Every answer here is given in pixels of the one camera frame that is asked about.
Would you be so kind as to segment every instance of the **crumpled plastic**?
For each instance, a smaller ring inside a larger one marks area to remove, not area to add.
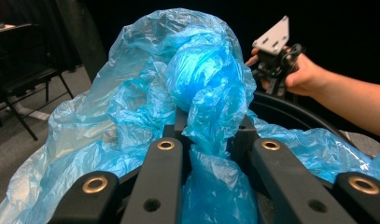
[[[189,113],[183,134],[194,143],[183,223],[257,222],[247,177],[226,150],[246,114],[261,137],[286,143],[315,175],[332,182],[357,169],[380,178],[380,157],[371,161],[326,130],[286,130],[257,118],[248,110],[255,89],[224,21],[185,8],[140,18],[122,28],[90,90],[53,111],[45,145],[11,178],[0,223],[47,223],[81,176],[123,176],[140,166],[177,106]]]

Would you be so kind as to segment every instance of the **metal mount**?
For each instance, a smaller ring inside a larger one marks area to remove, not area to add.
[[[49,224],[181,223],[181,190],[191,170],[192,142],[181,134],[187,117],[177,109],[175,125],[165,125],[143,165],[120,179],[103,171],[80,177]],[[248,117],[228,150],[255,192],[257,223],[380,223],[380,181],[371,176],[348,172],[334,184],[321,180],[285,144],[260,138]]]
[[[289,17],[284,16],[275,26],[253,42],[259,49],[257,68],[252,71],[255,79],[270,81],[267,94],[285,98],[286,76],[296,70],[298,56],[303,52],[300,44],[285,48],[289,41]]]

